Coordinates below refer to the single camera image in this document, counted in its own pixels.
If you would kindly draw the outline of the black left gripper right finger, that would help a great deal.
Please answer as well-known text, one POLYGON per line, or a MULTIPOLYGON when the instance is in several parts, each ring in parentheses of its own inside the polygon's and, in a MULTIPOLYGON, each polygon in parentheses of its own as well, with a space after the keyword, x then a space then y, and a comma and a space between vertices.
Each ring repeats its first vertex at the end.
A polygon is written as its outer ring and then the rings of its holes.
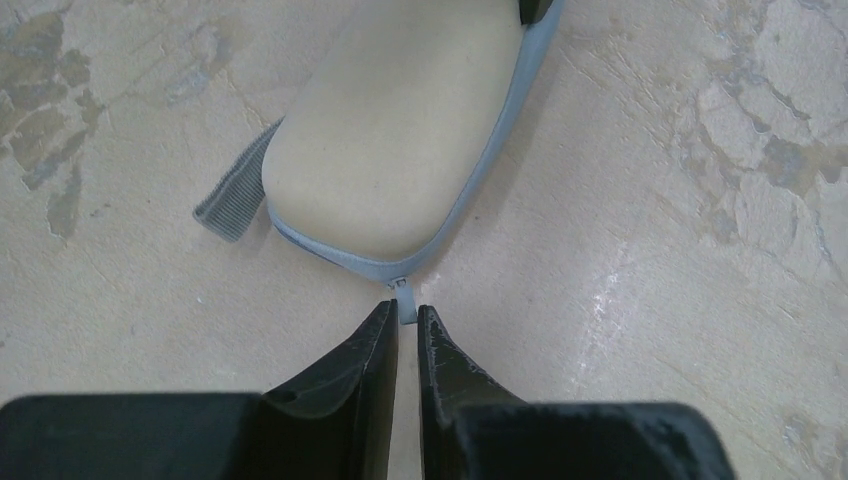
POLYGON ((418 311, 426 479, 733 479, 713 426, 676 402, 527 402, 418 311))

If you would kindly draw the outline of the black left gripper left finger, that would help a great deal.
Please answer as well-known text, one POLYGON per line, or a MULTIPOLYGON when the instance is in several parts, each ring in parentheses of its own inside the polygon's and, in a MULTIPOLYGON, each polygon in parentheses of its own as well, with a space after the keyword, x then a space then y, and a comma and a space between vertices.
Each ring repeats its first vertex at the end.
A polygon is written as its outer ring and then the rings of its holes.
POLYGON ((398 306, 264 393, 30 395, 1 410, 5 479, 383 479, 398 306))

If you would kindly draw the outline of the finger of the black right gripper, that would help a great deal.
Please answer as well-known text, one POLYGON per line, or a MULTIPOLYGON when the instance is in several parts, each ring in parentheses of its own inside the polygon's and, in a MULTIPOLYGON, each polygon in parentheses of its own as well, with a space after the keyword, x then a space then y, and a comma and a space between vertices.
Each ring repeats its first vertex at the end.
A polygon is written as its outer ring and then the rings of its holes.
POLYGON ((540 22, 549 11, 553 0, 518 0, 519 17, 522 25, 540 22))

